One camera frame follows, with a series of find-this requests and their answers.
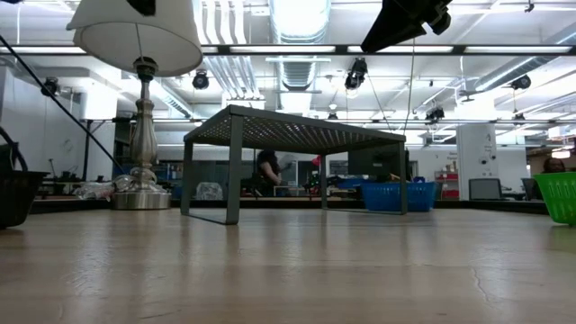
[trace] lamp shade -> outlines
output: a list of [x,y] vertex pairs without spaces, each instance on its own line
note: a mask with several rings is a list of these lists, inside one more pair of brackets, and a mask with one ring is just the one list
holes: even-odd
[[83,0],[67,29],[82,50],[125,71],[135,73],[134,61],[148,57],[156,76],[176,77],[203,61],[191,0],[157,0],[151,16],[126,0]]

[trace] green basket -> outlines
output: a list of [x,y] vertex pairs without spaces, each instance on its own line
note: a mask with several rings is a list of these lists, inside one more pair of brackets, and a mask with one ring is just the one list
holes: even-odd
[[576,172],[534,175],[552,220],[576,225]]

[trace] silver lamp base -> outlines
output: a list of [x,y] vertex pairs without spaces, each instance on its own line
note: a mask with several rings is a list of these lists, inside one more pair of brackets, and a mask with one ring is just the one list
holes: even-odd
[[112,208],[117,211],[164,210],[170,208],[171,198],[170,193],[115,193],[112,197]]

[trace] small table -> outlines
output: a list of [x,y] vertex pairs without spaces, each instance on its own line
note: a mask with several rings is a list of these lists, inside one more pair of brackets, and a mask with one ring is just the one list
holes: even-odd
[[[400,159],[400,212],[408,211],[404,142],[406,137],[368,130],[336,121],[321,121],[229,105],[184,136],[184,174],[180,212],[183,215],[224,225],[236,225],[240,215],[240,172],[242,148],[320,155],[322,209],[328,208],[326,156],[358,149],[397,145]],[[229,179],[226,215],[220,219],[190,214],[193,183],[194,144],[229,146]]]

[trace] mesh table top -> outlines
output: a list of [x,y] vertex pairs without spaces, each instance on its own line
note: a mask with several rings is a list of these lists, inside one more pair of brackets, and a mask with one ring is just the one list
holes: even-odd
[[185,142],[228,146],[233,116],[242,118],[242,147],[309,154],[335,154],[405,142],[402,135],[230,105],[189,132]]

